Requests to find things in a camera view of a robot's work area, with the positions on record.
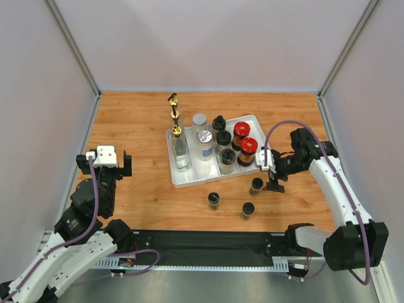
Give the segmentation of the red lid sauce jar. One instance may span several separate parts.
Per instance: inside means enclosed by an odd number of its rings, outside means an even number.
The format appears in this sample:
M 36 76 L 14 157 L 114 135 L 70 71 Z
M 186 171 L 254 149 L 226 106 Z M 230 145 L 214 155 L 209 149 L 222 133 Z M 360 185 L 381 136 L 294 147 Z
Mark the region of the red lid sauce jar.
M 233 139 L 232 139 L 232 148 L 235 151 L 240 150 L 242 140 L 249 136 L 250 131 L 251 127 L 247 122 L 240 121 L 235 123 L 233 128 Z
M 240 152 L 237 158 L 239 165 L 247 167 L 252 164 L 258 149 L 258 142 L 251 137 L 244 138 L 240 144 Z

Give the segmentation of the white powder jar black lid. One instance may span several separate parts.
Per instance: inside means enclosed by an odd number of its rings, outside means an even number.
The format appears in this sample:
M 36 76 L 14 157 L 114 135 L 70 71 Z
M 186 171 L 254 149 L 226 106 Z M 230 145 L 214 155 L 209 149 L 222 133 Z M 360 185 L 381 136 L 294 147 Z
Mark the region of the white powder jar black lid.
M 235 151 L 230 148 L 223 149 L 219 154 L 219 169 L 221 174 L 228 175 L 233 172 Z

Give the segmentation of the black knob grinder bottle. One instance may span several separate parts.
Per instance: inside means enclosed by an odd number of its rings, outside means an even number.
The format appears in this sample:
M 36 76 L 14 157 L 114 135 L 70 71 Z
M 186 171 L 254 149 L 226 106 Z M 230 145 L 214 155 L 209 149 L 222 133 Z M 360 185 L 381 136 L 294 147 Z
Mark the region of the black knob grinder bottle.
M 222 150 L 231 148 L 232 136 L 227 130 L 221 130 L 217 133 L 215 143 L 215 153 L 219 155 Z

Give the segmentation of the clear glass oil bottle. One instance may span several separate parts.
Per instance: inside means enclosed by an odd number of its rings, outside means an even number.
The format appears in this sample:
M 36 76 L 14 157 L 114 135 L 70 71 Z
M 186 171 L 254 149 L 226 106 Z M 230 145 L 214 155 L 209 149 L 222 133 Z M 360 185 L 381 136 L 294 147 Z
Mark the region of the clear glass oil bottle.
M 191 166 L 189 148 L 186 135 L 180 126 L 171 129 L 171 147 L 177 170 L 179 172 L 188 170 Z

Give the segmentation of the black cap spice bottle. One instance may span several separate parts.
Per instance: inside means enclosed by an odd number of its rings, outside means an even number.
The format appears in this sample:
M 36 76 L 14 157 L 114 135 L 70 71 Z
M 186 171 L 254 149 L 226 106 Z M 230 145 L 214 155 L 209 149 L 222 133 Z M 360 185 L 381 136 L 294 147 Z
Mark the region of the black cap spice bottle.
M 223 116 L 219 115 L 216 118 L 214 118 L 213 122 L 212 122 L 212 130 L 214 130 L 214 132 L 219 132 L 219 131 L 223 131 L 226 128 L 226 120 L 223 118 Z

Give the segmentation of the glass oil bottle dark sauce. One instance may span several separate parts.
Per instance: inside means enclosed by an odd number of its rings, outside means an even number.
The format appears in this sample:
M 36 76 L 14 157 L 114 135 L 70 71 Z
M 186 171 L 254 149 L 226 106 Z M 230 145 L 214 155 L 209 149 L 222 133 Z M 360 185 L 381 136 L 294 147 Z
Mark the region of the glass oil bottle dark sauce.
M 170 113 L 170 121 L 171 121 L 171 128 L 180 127 L 181 129 L 184 129 L 184 121 L 182 118 L 182 114 L 176 105 L 172 106 L 172 110 Z

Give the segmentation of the salt jar silver lid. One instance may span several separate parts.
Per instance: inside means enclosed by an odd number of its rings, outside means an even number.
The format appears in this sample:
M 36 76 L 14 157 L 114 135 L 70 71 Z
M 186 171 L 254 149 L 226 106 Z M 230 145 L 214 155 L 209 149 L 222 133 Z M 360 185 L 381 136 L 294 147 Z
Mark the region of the salt jar silver lid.
M 198 140 L 198 158 L 207 162 L 213 155 L 213 135 L 208 130 L 200 131 L 197 134 Z

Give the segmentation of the glass oil bottle brown sauce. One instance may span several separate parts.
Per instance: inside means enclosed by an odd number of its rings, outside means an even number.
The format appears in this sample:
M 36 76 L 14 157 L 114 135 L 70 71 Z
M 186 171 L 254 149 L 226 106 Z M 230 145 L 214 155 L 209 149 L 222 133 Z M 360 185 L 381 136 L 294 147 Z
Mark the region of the glass oil bottle brown sauce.
M 179 101 L 177 99 L 177 93 L 172 93 L 171 96 L 167 99 L 167 101 L 169 102 L 173 110 L 176 110 L 178 108 Z

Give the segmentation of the salt jar blue label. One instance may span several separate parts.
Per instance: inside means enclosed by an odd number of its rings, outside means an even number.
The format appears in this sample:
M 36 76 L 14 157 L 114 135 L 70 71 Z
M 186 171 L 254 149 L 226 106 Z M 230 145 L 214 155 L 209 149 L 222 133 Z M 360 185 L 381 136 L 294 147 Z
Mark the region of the salt jar blue label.
M 201 131 L 207 130 L 207 118 L 202 113 L 197 113 L 197 114 L 193 115 L 192 123 L 193 123 L 193 129 L 194 129 L 194 132 L 196 133 L 196 136 Z

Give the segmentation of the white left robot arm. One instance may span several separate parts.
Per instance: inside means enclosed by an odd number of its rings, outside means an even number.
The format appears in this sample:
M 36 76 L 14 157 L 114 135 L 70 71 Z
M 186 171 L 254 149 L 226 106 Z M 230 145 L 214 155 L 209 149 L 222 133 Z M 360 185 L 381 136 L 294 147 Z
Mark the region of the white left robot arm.
M 43 250 L 16 279 L 1 284 L 1 302 L 57 302 L 96 262 L 114 253 L 130 253 L 134 234 L 121 219 L 106 227 L 99 217 L 113 215 L 116 182 L 132 175 L 132 158 L 119 165 L 113 146 L 98 146 L 76 163 L 85 175 L 71 195 L 71 206 L 54 226 Z

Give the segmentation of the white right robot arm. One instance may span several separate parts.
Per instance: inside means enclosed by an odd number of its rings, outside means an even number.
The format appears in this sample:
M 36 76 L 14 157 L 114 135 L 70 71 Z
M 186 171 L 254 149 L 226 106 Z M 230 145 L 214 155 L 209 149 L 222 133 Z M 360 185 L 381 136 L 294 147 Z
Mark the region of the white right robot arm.
M 377 267 L 382 259 L 389 231 L 375 222 L 356 197 L 342 169 L 332 142 L 321 141 L 310 128 L 290 133 L 292 152 L 282 155 L 265 141 L 256 163 L 268 171 L 266 189 L 282 193 L 290 175 L 308 171 L 319 184 L 331 210 L 335 231 L 325 232 L 311 223 L 289 225 L 285 250 L 298 256 L 306 249 L 324 256 L 333 271 Z

